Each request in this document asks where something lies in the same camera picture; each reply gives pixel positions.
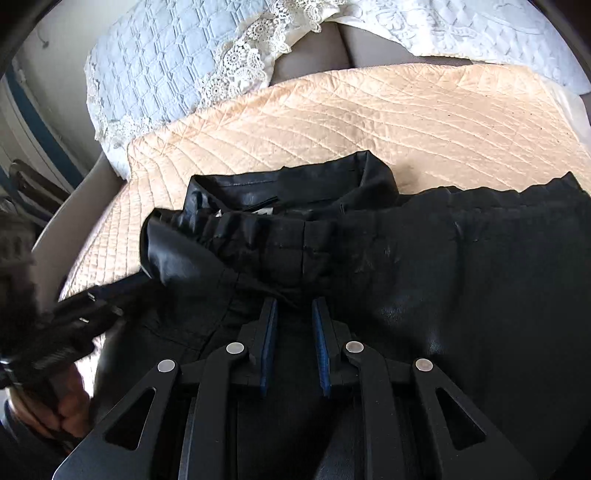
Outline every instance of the peach quilted cover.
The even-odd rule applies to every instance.
[[[318,73],[230,100],[136,139],[131,179],[76,261],[62,297],[139,270],[154,207],[181,209],[191,175],[275,170],[371,150],[403,193],[454,184],[521,190],[591,163],[524,67],[401,65]]]

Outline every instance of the gray fabric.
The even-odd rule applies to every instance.
[[[402,63],[430,63],[433,65],[472,65],[467,59],[452,57],[415,57],[401,44],[377,35],[339,24],[340,35],[354,67],[375,67],[377,65],[399,65]]]
[[[57,299],[86,238],[122,185],[123,180],[101,155],[43,230],[33,247],[33,272],[42,309]]]
[[[591,122],[591,93],[585,93],[584,95],[581,95],[581,98],[583,99],[583,103],[587,109],[587,116]]]
[[[291,53],[275,62],[271,85],[310,73],[403,63],[472,64],[470,60],[452,57],[416,57],[401,44],[371,32],[325,22],[322,32],[309,32],[292,47]]]
[[[323,23],[320,33],[309,32],[275,62],[271,85],[310,73],[349,69],[352,65],[334,23]]]

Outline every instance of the triangular cutout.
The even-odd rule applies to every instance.
[[[107,431],[105,441],[127,450],[137,449],[155,395],[155,389],[147,389]]]
[[[443,388],[437,388],[435,395],[441,406],[449,435],[456,450],[482,443],[486,440],[485,433],[476,425],[466,412],[451,398]]]

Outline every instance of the white surface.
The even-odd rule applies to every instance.
[[[522,65],[577,95],[591,92],[566,42],[528,0],[347,0],[331,20],[398,42],[417,57]]]
[[[2,167],[4,171],[8,171],[12,158],[24,157],[25,154],[8,126],[8,121],[0,108],[0,167]]]
[[[591,125],[589,125],[589,116],[583,99],[552,80],[545,77],[541,77],[541,80],[574,134],[591,154]]]
[[[47,122],[81,163],[100,154],[86,107],[84,64],[97,39],[137,0],[63,0],[33,31],[17,59]]]

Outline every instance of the garment label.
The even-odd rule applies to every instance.
[[[261,208],[253,213],[256,213],[257,215],[273,215],[273,207]]]

